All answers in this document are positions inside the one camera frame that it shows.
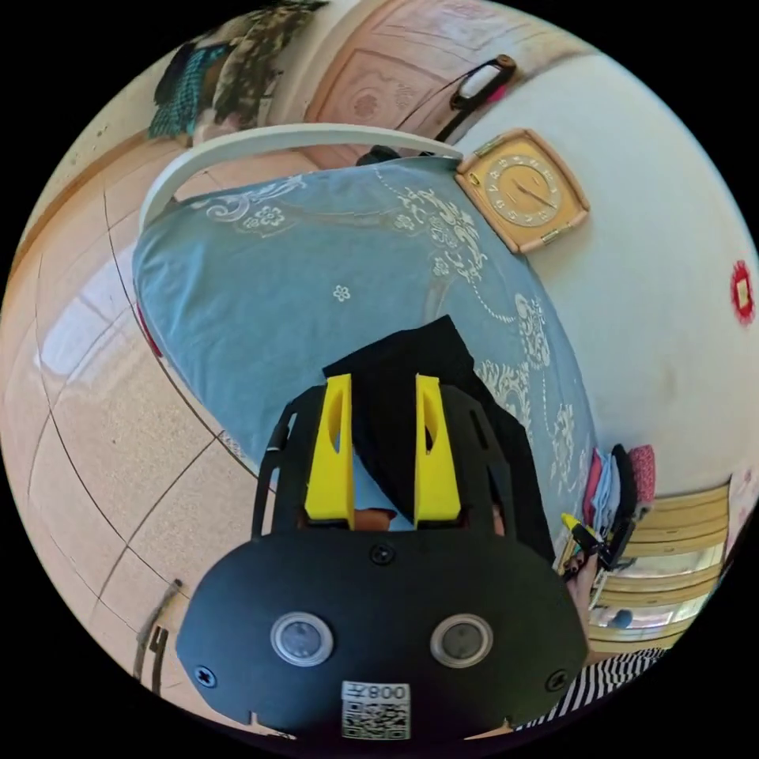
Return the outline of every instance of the wall clock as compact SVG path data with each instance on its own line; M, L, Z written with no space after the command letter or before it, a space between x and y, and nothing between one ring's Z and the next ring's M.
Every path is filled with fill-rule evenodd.
M571 231L591 209L564 161L529 129L511 130L475 150L457 167L456 181L515 254Z

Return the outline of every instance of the tile floor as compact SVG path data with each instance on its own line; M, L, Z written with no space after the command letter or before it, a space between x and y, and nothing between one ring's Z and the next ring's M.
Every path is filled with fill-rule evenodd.
M160 620L176 633L203 573L247 539L257 486L255 466L155 357L134 313L139 208L181 152L145 143L79 189L20 262L0 315L0 440L18 510L66 604L129 672L168 585L183 581ZM177 195L299 170L303 157L287 153L220 164ZM187 679L173 635L163 687L225 721Z

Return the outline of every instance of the label sticker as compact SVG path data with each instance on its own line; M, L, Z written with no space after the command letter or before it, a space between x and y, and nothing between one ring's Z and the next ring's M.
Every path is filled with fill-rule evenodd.
M730 298L738 321L747 327L753 322L755 307L749 269L745 261L738 261L733 267L730 279Z
M411 688L402 683L343 682L342 736L364 741L411 737Z

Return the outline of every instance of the yellow bracket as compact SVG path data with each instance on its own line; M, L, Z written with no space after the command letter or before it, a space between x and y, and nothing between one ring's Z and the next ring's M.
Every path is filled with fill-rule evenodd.
M345 519L354 527L350 374L327 380L305 507L315 522Z
M428 449L427 434L431 445ZM417 446L413 525L448 522L461 513L440 380L417 375Z

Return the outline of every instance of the wall baseboard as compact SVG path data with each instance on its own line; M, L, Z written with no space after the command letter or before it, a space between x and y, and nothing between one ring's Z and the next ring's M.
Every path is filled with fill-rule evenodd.
M96 158L85 170L77 175L75 179L72 179L50 202L45 210L40 214L40 217L34 224L27 230L26 234L22 238L21 242L16 248L16 254L13 257L13 261L10 265L10 273L8 279L10 279L16 272L19 263L28 253L29 248L32 247L34 241L40 236L42 230L47 226L50 220L60 211L65 203L71 199L74 193L87 184L94 176L97 176L108 165L118 160L121 156L126 155L131 150L134 150L138 145L148 141L148 131L143 130L138 132L132 137L120 142L115 147L103 153L102 156Z

